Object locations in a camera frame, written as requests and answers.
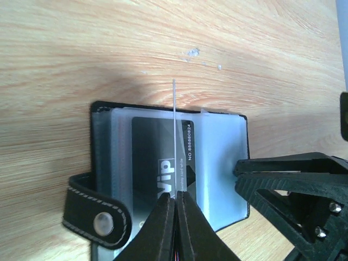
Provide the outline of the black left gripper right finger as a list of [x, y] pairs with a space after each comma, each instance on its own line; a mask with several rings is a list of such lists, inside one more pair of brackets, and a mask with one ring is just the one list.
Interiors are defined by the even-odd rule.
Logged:
[[176, 251], [178, 260], [239, 260], [187, 191], [176, 196]]

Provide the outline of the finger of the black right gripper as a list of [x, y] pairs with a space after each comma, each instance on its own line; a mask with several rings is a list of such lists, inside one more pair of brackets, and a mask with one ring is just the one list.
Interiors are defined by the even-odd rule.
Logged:
[[347, 255], [347, 175], [244, 173], [235, 190], [293, 244], [292, 256]]
[[273, 171], [347, 174], [347, 160], [320, 152], [273, 158], [244, 159], [237, 161], [233, 173], [238, 176], [242, 173]]

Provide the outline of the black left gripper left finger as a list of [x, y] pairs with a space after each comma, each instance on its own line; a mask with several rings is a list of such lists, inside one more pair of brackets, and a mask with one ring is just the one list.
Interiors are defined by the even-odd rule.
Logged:
[[174, 260], [175, 200], [163, 193], [135, 238], [116, 261]]

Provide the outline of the black card holder wallet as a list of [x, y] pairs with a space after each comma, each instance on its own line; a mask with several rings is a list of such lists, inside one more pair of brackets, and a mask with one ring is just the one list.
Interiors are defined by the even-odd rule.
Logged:
[[64, 227], [92, 242], [92, 260], [116, 258], [151, 213], [138, 215], [133, 207], [134, 117], [192, 121], [192, 199], [214, 231], [248, 218], [249, 205], [235, 192], [233, 175], [237, 161], [250, 156], [244, 115], [96, 101], [90, 107], [92, 170], [70, 177], [62, 220]]

